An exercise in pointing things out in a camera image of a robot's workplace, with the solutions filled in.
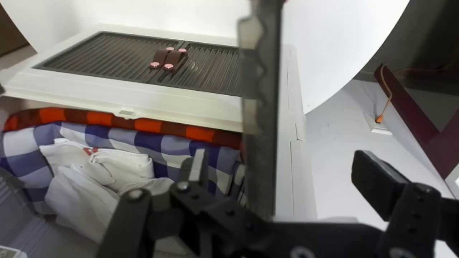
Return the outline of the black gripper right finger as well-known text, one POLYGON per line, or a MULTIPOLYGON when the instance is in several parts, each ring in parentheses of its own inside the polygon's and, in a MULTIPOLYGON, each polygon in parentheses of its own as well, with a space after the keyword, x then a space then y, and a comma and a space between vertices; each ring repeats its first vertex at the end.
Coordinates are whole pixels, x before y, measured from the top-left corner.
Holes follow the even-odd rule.
POLYGON ((356 150, 352 182, 387 222, 377 250, 386 258, 435 258, 443 240, 459 256, 459 200, 412 182, 370 150, 356 150))

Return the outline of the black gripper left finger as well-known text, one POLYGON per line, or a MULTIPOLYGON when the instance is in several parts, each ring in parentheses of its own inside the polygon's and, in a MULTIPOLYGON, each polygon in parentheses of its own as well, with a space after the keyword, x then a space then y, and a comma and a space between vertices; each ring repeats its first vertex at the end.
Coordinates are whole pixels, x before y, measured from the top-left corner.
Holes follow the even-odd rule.
POLYGON ((208 183, 207 150, 198 149, 165 193, 129 190, 116 206, 96 258, 152 258, 164 238, 175 238, 198 258, 248 258, 245 210, 232 199, 211 195, 208 183))

